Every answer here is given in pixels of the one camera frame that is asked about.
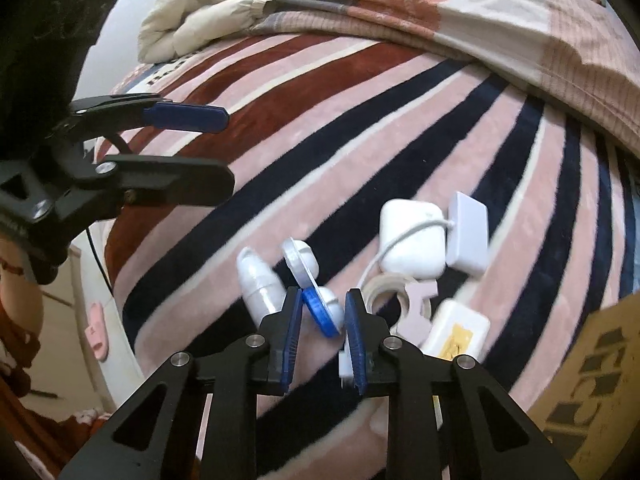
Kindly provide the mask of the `person's left hand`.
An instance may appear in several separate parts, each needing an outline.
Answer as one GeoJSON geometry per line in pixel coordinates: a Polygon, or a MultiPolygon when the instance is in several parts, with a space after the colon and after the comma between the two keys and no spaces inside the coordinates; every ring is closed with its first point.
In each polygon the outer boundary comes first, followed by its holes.
{"type": "Polygon", "coordinates": [[[1,303],[8,317],[36,337],[43,326],[43,301],[40,287],[17,274],[23,267],[23,253],[14,243],[1,239],[1,303]]]}

